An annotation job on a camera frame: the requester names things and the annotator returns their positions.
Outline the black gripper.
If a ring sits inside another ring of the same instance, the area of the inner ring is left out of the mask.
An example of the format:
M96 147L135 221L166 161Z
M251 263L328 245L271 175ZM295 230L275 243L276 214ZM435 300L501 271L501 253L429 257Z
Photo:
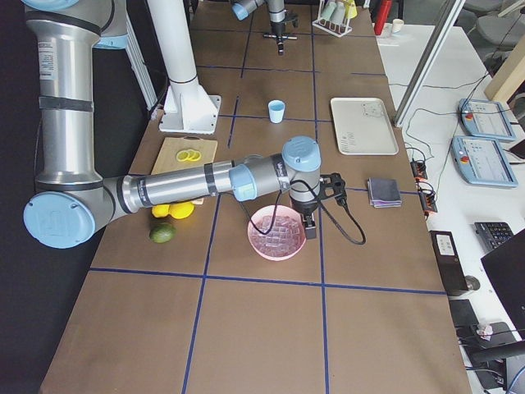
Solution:
M315 222L314 212L317 210L318 202L316 200L311 201L298 201L291 198L291 208L294 209L302 216L304 233L307 240L317 238L317 225Z
M276 37L277 52L279 55L284 54L284 34L285 34L285 22L271 22L272 34Z

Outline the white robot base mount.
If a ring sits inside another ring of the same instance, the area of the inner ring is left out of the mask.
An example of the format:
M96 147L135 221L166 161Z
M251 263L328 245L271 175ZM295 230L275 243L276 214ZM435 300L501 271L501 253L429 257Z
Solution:
M213 134L221 97L199 83L183 2L152 0L148 8L170 84L160 130Z

